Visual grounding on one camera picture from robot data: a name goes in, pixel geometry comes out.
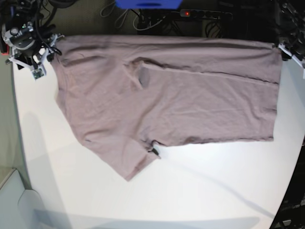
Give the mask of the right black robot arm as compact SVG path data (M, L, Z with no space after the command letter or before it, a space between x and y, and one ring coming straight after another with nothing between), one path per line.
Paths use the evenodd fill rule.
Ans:
M46 21L41 10L45 0L2 0L0 2L0 53L7 55L6 64L15 64L18 69L28 69L33 78L46 75L45 62L62 55L56 42L62 34L53 33L55 25L51 19L54 8Z

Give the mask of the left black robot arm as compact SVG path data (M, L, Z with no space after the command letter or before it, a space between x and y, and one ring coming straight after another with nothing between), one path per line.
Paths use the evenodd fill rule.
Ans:
M293 60L305 68L305 2L303 0L275 1L275 28L278 48L284 61Z

